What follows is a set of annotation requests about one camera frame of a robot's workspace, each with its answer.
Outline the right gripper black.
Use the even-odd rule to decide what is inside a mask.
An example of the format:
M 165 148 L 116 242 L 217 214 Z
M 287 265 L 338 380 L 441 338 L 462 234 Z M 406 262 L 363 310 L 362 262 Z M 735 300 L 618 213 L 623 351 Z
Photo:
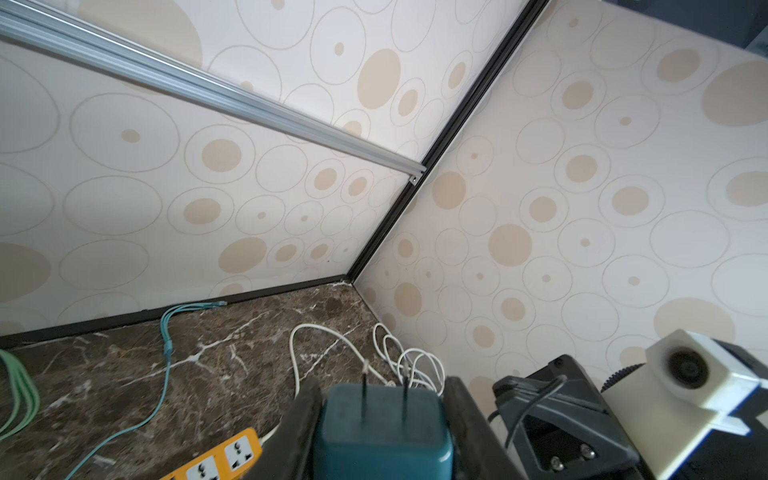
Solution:
M 493 384 L 506 450 L 529 479 L 640 479 L 642 461 L 584 369 L 561 355 Z

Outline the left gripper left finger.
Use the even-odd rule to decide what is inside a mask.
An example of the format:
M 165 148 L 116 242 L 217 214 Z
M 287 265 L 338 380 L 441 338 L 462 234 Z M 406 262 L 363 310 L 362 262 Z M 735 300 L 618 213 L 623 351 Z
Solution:
M 251 479 L 311 479 L 314 434 L 320 422 L 323 395 L 320 382 L 307 378 L 301 385 L 262 455 L 248 470 Z

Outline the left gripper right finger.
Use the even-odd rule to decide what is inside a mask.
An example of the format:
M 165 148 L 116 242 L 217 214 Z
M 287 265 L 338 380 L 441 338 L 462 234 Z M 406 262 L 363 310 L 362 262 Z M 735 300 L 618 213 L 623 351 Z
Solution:
M 445 379 L 442 402 L 454 445 L 453 479 L 524 479 L 460 378 Z

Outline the orange power strip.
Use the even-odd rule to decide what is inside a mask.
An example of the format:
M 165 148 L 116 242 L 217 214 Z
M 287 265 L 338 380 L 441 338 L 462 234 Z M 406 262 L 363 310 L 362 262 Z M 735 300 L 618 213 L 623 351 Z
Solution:
M 165 475 L 162 480 L 242 479 L 261 454 L 256 431 L 247 428 Z

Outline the teal plug adapter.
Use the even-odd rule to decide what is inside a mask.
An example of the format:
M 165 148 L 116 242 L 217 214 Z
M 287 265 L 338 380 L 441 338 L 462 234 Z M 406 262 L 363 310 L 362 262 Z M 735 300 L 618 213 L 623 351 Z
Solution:
M 433 391 L 361 381 L 328 391 L 313 439 L 315 479 L 450 479 L 454 446 Z

